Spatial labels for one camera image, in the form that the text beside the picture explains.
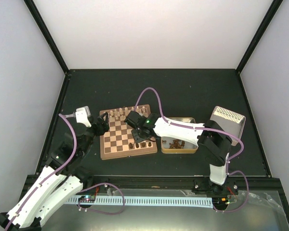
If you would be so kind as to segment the wooden chess board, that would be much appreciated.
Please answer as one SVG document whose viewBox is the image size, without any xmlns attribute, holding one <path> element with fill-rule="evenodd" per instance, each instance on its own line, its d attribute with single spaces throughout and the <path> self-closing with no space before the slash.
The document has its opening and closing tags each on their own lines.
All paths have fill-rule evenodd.
<svg viewBox="0 0 289 231">
<path fill-rule="evenodd" d="M 143 114 L 142 107 L 145 106 L 146 113 Z M 148 116 L 150 111 L 150 106 L 148 104 L 139 105 L 140 114 L 144 116 Z M 110 110 L 114 112 L 117 109 L 119 120 L 115 120 L 115 114 L 113 116 L 110 115 Z M 136 142 L 133 139 L 131 134 L 132 127 L 128 126 L 124 120 L 121 120 L 119 113 L 120 108 L 115 109 L 107 109 L 100 111 L 100 115 L 104 112 L 108 112 L 109 114 L 109 131 L 106 132 L 103 136 L 100 137 L 100 157 L 102 160 L 115 159 L 115 158 L 123 158 L 129 156 L 137 156 L 137 155 L 145 155 L 145 154 L 155 154 L 158 151 L 158 147 L 156 144 L 156 140 L 152 138 L 153 141 L 144 141 L 145 147 L 141 146 L 139 143 L 139 148 L 135 147 Z M 123 116 L 125 118 L 129 114 L 129 112 L 125 112 L 125 107 L 123 109 Z M 129 144 L 133 144 L 133 149 L 129 149 Z"/>
</svg>

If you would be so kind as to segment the small circuit board left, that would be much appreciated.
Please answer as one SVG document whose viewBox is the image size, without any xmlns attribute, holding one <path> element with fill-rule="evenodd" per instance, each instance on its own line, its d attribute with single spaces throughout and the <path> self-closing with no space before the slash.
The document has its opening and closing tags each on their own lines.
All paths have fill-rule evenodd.
<svg viewBox="0 0 289 231">
<path fill-rule="evenodd" d="M 93 203 L 95 201 L 95 195 L 83 195 L 79 198 L 81 203 Z"/>
</svg>

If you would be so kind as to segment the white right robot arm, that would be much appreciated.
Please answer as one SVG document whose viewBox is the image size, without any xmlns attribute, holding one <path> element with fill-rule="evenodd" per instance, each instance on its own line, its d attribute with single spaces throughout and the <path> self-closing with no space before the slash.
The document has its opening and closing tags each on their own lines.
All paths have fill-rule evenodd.
<svg viewBox="0 0 289 231">
<path fill-rule="evenodd" d="M 136 143 L 152 137 L 168 137 L 194 144 L 202 151 L 205 162 L 210 166 L 210 190 L 220 194 L 227 188 L 227 159 L 232 139 L 215 121 L 187 123 L 155 113 L 146 117 L 131 111 L 124 122 L 132 127 L 131 133 Z"/>
</svg>

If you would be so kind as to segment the small circuit board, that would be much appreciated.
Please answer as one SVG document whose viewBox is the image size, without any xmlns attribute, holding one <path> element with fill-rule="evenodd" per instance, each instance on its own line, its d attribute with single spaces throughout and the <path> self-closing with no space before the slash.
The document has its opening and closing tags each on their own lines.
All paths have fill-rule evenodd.
<svg viewBox="0 0 289 231">
<path fill-rule="evenodd" d="M 95 195 L 83 195 L 79 198 L 81 203 L 93 203 L 95 201 Z"/>
<path fill-rule="evenodd" d="M 229 205 L 229 204 L 233 204 L 236 203 L 237 199 L 231 199 L 231 198 L 226 198 L 226 197 L 222 197 L 222 198 L 212 198 L 212 204 L 213 205 Z"/>
</svg>

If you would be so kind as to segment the small circuit board right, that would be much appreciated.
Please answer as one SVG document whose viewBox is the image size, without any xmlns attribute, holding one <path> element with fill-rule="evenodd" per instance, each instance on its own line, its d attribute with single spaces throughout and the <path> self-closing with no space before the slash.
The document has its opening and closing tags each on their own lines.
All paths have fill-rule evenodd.
<svg viewBox="0 0 289 231">
<path fill-rule="evenodd" d="M 229 205 L 229 204 L 233 204 L 236 203 L 237 199 L 231 199 L 231 198 L 226 198 L 226 197 L 222 197 L 222 198 L 212 198 L 212 204 L 213 205 Z"/>
</svg>

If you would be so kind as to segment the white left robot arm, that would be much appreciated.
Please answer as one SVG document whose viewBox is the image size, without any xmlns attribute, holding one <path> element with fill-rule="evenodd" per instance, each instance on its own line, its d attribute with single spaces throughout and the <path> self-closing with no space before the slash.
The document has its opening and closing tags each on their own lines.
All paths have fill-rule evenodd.
<svg viewBox="0 0 289 231">
<path fill-rule="evenodd" d="M 109 131 L 108 113 L 93 119 L 89 114 L 80 117 L 78 123 L 86 130 L 76 135 L 66 115 L 59 115 L 68 125 L 71 135 L 66 136 L 50 154 L 46 165 L 35 183 L 9 212 L 0 213 L 0 226 L 6 231 L 40 231 L 50 216 L 71 196 L 89 192 L 94 185 L 90 172 L 81 166 L 90 151 L 95 137 Z"/>
</svg>

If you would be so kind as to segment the pink tin lid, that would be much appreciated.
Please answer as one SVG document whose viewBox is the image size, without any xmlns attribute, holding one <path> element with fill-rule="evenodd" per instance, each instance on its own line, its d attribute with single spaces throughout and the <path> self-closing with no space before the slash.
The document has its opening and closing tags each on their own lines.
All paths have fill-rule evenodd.
<svg viewBox="0 0 289 231">
<path fill-rule="evenodd" d="M 241 139 L 246 117 L 231 110 L 216 106 L 210 116 L 225 132 Z"/>
</svg>

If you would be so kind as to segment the yellow bear metal tin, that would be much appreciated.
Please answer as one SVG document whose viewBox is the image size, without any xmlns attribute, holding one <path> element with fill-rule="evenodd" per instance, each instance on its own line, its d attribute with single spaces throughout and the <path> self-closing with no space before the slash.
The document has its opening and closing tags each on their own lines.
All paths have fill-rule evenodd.
<svg viewBox="0 0 289 231">
<path fill-rule="evenodd" d="M 194 142 L 190 142 L 191 140 L 184 140 L 184 138 L 189 138 L 188 134 L 185 134 L 185 132 L 189 132 L 189 129 L 183 128 L 182 125 L 193 127 L 195 120 L 192 117 L 172 117 L 168 119 L 176 125 L 170 125 L 162 133 L 162 152 L 164 154 L 194 154 L 198 146 Z"/>
</svg>

